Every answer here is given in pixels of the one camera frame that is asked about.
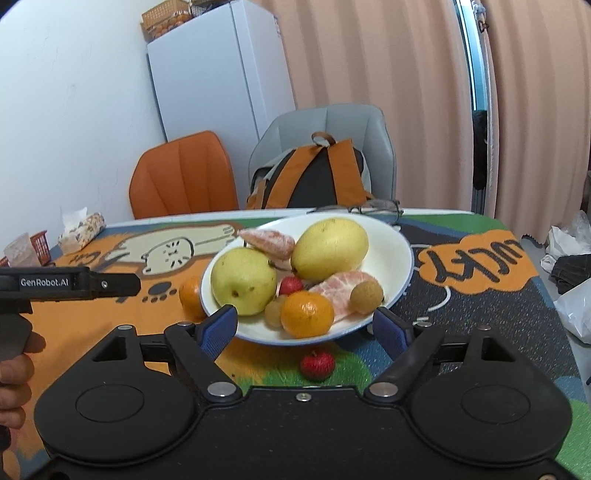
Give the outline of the person left hand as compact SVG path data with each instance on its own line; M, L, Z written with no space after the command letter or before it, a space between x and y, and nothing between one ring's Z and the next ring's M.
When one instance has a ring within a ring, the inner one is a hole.
M45 347L45 338L32 332L23 353L1 362L0 421L3 427L20 429L24 425L24 405L32 397L29 382L35 372L30 355L41 353Z

